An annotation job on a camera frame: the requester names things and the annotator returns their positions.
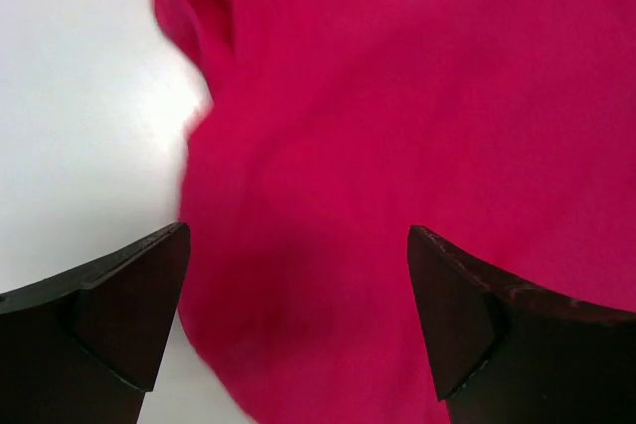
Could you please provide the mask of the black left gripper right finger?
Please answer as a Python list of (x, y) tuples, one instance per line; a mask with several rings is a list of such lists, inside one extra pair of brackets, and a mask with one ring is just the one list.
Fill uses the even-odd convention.
[(423, 226), (407, 262), (453, 423), (631, 423), (635, 316), (541, 287)]

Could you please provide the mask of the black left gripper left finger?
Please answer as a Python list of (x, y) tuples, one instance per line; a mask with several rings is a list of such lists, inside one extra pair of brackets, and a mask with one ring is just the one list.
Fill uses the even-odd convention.
[(2, 422), (137, 422), (157, 380), (190, 250), (190, 229), (175, 222), (2, 293)]

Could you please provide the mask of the red t shirt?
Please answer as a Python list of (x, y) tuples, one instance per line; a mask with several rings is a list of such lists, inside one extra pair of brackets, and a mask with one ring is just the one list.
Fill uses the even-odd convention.
[(154, 0), (212, 97), (180, 316), (259, 423), (443, 423), (423, 225), (635, 305), (635, 0)]

